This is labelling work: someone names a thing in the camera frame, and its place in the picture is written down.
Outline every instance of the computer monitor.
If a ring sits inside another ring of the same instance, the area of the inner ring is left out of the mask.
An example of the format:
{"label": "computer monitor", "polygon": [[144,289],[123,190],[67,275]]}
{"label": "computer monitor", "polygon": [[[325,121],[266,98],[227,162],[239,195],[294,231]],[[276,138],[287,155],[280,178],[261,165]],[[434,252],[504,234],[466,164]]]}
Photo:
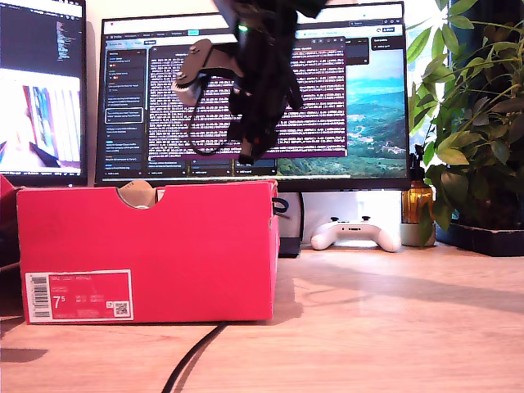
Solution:
{"label": "computer monitor", "polygon": [[[102,21],[96,185],[275,178],[281,192],[409,187],[402,2],[299,15],[291,65],[305,104],[288,108],[278,145],[251,166],[237,162],[239,143],[211,157],[189,146],[192,108],[171,84],[203,38],[236,40],[220,14]],[[192,127],[198,147],[226,138],[232,86],[211,80]]]}
{"label": "computer monitor", "polygon": [[85,2],[0,0],[0,174],[87,184]]}

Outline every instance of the gold bottle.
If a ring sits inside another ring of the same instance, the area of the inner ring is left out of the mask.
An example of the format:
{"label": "gold bottle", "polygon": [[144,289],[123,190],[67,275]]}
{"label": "gold bottle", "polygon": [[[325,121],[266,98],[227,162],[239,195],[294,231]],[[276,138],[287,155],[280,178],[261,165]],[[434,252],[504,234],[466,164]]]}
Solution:
{"label": "gold bottle", "polygon": [[[416,146],[416,154],[409,155],[409,176],[411,188],[402,192],[402,224],[400,225],[400,237],[405,246],[420,246],[419,224],[422,216],[422,208],[428,204],[430,213],[433,212],[433,190],[424,183],[426,173],[421,166],[424,155],[421,146]],[[430,241],[425,246],[435,243],[433,232]]]}

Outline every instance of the desk surface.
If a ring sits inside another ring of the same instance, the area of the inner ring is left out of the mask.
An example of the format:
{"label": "desk surface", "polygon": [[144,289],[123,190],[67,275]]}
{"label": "desk surface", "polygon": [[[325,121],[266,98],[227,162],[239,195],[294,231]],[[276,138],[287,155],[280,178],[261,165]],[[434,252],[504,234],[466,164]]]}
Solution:
{"label": "desk surface", "polygon": [[[158,393],[213,325],[2,323],[2,392]],[[280,260],[275,318],[235,324],[186,392],[524,391],[524,258],[439,245]]]}

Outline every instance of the potted plant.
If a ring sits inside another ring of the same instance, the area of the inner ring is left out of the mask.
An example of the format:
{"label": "potted plant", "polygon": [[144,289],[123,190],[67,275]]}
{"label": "potted plant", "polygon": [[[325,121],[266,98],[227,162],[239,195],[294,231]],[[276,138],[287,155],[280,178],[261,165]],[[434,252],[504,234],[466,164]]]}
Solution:
{"label": "potted plant", "polygon": [[[524,255],[524,21],[469,20],[464,13],[476,3],[455,2],[408,50],[414,61],[435,31],[432,61],[409,98],[411,134],[431,120],[424,164],[436,199],[432,211],[422,208],[421,244],[435,220],[438,240],[488,255]],[[443,11],[448,0],[436,4]],[[475,25],[484,26],[484,37],[468,52],[450,26]]]}

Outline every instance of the white game controller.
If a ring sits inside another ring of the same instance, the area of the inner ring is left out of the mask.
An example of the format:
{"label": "white game controller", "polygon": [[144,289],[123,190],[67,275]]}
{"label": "white game controller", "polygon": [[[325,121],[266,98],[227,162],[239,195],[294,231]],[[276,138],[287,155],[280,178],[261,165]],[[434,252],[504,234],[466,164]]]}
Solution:
{"label": "white game controller", "polygon": [[313,232],[311,246],[315,250],[325,250],[337,240],[373,240],[384,251],[397,252],[400,249],[400,236],[369,223],[368,216],[360,222],[339,221],[337,217],[331,220],[331,223],[320,225]]}

